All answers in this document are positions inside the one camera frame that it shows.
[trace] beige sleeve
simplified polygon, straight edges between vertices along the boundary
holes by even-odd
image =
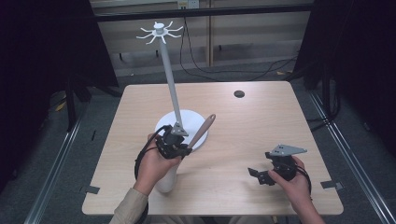
[[[125,198],[114,211],[110,224],[135,223],[148,203],[149,197],[135,189],[129,189]]]

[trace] brown handle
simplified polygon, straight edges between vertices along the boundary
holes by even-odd
[[[213,121],[215,121],[215,118],[216,118],[215,114],[212,114],[209,117],[207,117],[205,122],[198,129],[198,132],[195,134],[195,136],[190,141],[190,143],[187,146],[187,148],[193,148],[194,147],[195,143],[197,143],[198,140],[202,137],[202,135],[204,135],[204,133],[210,128],[210,126],[212,125]]]

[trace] person's left hand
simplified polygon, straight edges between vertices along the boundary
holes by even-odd
[[[176,157],[171,160],[165,159],[158,151],[155,141],[156,138],[148,145],[146,155],[140,163],[139,173],[134,184],[134,189],[148,196],[155,184],[162,179],[173,166],[181,162],[181,157]]]

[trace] tape piece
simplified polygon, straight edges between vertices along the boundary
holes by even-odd
[[[335,188],[335,190],[339,190],[339,189],[343,189],[344,185],[341,182],[333,182],[332,180],[329,181],[324,181],[324,182],[320,182],[320,185],[324,188],[324,189],[331,189],[331,188]]]
[[[81,187],[79,192],[81,193],[92,193],[92,194],[98,194],[100,188],[93,187],[93,186],[86,186],[86,187]]]

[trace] wooden table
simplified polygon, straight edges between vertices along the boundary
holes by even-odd
[[[264,152],[278,144],[308,150],[303,160],[312,180],[313,202],[322,215],[343,212],[315,140],[289,82],[228,82],[176,84],[181,109],[204,118],[216,114],[203,145],[177,170],[177,184],[167,194],[149,196],[150,215],[244,216],[295,214],[278,185],[259,185],[248,167],[273,168]],[[237,98],[235,91],[245,97]],[[128,86],[121,98],[82,211],[111,215],[134,184],[134,160],[158,120],[173,111],[166,84]]]

